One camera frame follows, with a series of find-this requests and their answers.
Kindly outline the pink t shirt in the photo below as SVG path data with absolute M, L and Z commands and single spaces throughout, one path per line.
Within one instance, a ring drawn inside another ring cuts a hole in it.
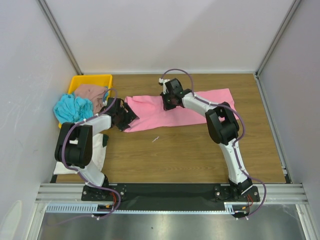
M 129 124 L 129 128 L 125 130 L 126 133 L 206 123 L 204 116 L 187 108 L 178 106 L 171 110 L 164 110 L 161 96 L 127 96 L 125 102 L 138 116 Z

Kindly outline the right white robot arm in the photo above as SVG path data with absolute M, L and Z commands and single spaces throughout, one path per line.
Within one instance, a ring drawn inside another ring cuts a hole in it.
M 158 80 L 163 87 L 160 94 L 164 110 L 182 107 L 205 117 L 210 138 L 219 145 L 228 168 L 230 195 L 236 201 L 242 201 L 253 187 L 239 148 L 239 124 L 235 111 L 227 102 L 211 102 L 191 89 L 183 89 L 180 81 L 174 79 Z

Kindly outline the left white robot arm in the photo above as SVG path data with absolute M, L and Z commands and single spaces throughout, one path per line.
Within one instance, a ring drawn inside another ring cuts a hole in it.
M 112 97 L 93 117 L 79 123 L 65 122 L 61 125 L 54 158 L 63 167 L 85 179 L 81 196 L 83 201 L 117 200 L 116 194 L 110 190 L 107 176 L 94 163 L 94 136 L 112 127 L 124 131 L 138 119 L 128 103 Z

